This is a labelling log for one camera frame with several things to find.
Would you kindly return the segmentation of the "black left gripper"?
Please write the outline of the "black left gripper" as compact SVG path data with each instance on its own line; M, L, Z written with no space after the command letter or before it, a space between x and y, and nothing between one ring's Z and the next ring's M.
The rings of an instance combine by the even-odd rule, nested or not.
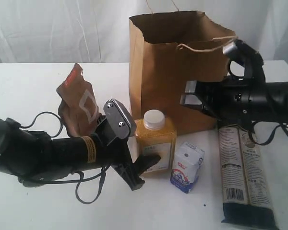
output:
M90 137L96 144L97 158L94 163L83 165L81 169L111 166L133 191L140 189L144 184L140 175L161 160L158 154L141 154L133 163L127 144L129 138L118 138L104 115L97 119L97 128Z

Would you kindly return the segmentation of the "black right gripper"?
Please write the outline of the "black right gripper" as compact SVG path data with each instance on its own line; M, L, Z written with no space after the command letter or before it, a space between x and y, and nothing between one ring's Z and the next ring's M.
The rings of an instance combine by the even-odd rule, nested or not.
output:
M220 82L186 82L180 104L201 106L201 112L218 120L230 122L273 122L274 115L266 99L268 83L255 80L233 80Z

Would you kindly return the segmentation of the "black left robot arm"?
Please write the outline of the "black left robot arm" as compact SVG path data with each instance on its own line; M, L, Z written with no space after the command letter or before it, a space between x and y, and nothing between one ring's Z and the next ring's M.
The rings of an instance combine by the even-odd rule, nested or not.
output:
M132 190L140 189L140 175L160 161L152 154L132 161L127 139L120 139L106 119L89 136L51 138L44 131L28 131L12 119L0 119L0 172L14 175L25 187L63 184L69 174L111 166Z

